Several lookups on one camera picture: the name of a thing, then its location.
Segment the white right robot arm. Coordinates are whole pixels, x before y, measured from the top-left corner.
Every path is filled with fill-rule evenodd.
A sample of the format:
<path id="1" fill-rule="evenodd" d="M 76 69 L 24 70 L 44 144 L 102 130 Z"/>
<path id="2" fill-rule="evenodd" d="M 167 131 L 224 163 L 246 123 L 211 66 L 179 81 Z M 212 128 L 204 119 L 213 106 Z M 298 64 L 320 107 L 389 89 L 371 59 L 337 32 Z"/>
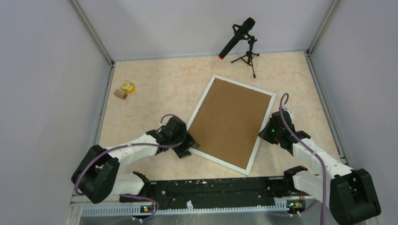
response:
<path id="1" fill-rule="evenodd" d="M 296 166 L 284 172 L 283 190 L 299 191 L 325 204 L 339 225 L 354 225 L 381 214 L 381 205 L 372 176 L 329 155 L 310 135 L 296 130 L 287 110 L 274 112 L 259 137 L 285 149 L 315 171 Z"/>

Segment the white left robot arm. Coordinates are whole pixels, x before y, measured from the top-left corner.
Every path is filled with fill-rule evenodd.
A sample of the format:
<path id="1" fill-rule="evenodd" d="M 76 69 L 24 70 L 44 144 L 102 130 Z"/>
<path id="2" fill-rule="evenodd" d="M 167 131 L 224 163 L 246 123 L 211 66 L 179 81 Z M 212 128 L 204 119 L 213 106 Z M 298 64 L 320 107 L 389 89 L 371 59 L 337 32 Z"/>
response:
<path id="1" fill-rule="evenodd" d="M 151 129 L 135 140 L 114 147 L 93 145 L 71 177 L 76 196 L 86 196 L 93 204 L 110 194 L 132 195 L 145 201 L 150 195 L 149 180 L 140 172 L 119 177 L 127 165 L 150 156 L 172 150 L 179 158 L 190 156 L 189 150 L 199 143 L 188 132 L 186 123 L 170 114 L 166 123 Z"/>

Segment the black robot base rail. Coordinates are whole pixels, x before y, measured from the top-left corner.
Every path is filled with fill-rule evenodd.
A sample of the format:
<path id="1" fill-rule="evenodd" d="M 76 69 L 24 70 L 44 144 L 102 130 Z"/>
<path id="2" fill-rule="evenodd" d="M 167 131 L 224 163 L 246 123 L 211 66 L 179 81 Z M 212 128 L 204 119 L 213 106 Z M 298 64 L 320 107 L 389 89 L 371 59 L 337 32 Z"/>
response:
<path id="1" fill-rule="evenodd" d="M 144 187 L 139 196 L 158 202 L 160 211 L 194 209 L 242 209 L 275 207 L 285 200 L 286 209 L 304 209 L 305 196 L 290 189 L 282 176 L 236 177 L 150 181 L 140 172 Z"/>

